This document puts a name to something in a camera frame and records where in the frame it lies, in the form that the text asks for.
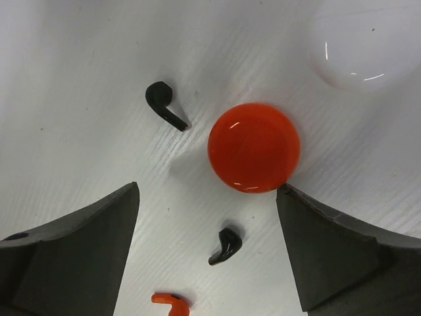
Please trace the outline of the orange earbud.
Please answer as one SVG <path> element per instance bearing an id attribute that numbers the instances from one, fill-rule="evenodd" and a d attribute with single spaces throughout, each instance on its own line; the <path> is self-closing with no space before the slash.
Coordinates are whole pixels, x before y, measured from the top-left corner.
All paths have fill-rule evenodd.
<path id="1" fill-rule="evenodd" d="M 168 316 L 190 316 L 188 302 L 181 296 L 169 293 L 154 293 L 151 296 L 152 303 L 170 305 Z"/>

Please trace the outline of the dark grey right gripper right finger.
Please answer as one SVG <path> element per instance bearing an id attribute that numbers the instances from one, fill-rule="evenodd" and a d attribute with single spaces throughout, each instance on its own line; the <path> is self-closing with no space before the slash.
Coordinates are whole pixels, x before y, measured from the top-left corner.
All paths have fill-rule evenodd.
<path id="1" fill-rule="evenodd" d="M 308 315 L 419 315 L 420 239 L 368 224 L 289 184 L 276 204 Z"/>

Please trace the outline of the round orange earbud case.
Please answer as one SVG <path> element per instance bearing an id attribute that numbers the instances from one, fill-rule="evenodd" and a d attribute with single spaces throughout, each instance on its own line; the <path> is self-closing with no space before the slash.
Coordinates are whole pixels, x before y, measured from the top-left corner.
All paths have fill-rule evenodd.
<path id="1" fill-rule="evenodd" d="M 284 185 L 300 158 L 301 142 L 290 119 L 265 103 L 244 103 L 222 114 L 212 127 L 207 154 L 216 175 L 247 194 Z"/>

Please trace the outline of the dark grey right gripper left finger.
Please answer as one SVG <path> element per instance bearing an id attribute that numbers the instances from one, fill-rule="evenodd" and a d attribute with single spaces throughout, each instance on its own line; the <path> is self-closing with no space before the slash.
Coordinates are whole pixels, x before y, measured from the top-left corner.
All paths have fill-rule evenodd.
<path id="1" fill-rule="evenodd" d="M 1 241 L 2 315 L 113 315 L 139 211 L 129 183 Z"/>

